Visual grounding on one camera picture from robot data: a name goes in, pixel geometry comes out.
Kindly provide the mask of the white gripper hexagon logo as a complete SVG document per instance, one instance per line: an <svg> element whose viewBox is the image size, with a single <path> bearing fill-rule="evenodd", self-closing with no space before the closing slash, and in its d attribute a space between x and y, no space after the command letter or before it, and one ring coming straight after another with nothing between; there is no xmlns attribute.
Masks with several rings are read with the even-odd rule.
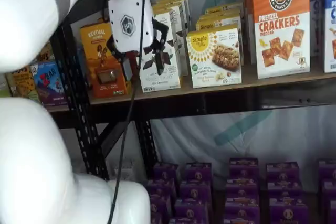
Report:
<svg viewBox="0 0 336 224"><path fill-rule="evenodd" d="M107 48L121 64L126 81L132 81L136 71L135 51L150 46L155 54L157 73L164 71L164 44L169 27L153 18L150 0L108 0L108 10L112 35L107 40ZM156 32L161 33L157 39Z"/></svg>

